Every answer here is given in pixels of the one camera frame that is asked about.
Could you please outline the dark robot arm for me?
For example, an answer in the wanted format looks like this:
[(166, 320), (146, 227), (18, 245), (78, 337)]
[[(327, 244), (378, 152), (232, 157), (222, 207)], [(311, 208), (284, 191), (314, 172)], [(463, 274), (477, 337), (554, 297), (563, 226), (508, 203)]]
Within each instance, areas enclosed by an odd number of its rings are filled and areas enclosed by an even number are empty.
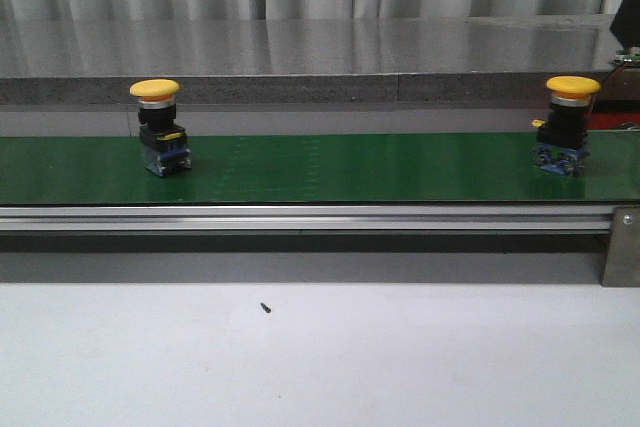
[(624, 50), (639, 46), (639, 0), (622, 0), (610, 32)]

